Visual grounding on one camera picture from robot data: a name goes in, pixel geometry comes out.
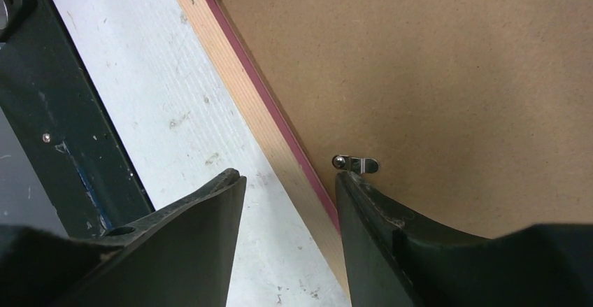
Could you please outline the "brown frame backing board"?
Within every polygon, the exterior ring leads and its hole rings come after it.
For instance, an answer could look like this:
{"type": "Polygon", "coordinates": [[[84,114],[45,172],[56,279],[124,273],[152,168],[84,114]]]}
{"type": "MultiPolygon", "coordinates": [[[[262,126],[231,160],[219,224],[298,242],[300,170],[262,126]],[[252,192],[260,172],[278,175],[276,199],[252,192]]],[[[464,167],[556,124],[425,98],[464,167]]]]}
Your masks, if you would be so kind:
{"type": "Polygon", "coordinates": [[[220,0],[330,196],[335,155],[493,238],[592,221],[592,0],[220,0]]]}

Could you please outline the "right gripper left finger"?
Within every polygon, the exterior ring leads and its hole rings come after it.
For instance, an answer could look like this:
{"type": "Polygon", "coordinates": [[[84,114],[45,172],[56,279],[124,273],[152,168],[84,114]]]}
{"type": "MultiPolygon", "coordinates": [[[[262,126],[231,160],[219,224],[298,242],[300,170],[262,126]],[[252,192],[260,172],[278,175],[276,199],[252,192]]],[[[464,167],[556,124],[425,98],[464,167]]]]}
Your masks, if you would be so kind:
{"type": "Polygon", "coordinates": [[[247,180],[195,192],[95,238],[1,227],[2,306],[224,306],[247,180]]]}

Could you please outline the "light wooden picture frame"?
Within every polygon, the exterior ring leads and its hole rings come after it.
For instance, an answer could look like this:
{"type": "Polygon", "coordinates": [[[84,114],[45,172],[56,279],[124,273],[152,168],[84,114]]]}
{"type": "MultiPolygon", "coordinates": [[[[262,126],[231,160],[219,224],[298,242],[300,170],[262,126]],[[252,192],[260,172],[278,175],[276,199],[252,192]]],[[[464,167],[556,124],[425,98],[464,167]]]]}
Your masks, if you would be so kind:
{"type": "Polygon", "coordinates": [[[177,0],[240,114],[345,293],[333,201],[222,12],[219,0],[177,0]]]}

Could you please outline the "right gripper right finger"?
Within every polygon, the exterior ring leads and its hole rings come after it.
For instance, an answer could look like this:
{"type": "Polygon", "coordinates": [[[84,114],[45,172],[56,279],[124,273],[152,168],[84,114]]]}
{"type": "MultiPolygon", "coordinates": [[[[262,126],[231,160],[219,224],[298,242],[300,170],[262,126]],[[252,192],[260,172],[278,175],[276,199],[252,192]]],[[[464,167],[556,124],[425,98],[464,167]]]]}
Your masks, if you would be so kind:
{"type": "Polygon", "coordinates": [[[421,215],[365,179],[335,179],[353,306],[591,306],[592,226],[535,224],[498,238],[421,215]]]}

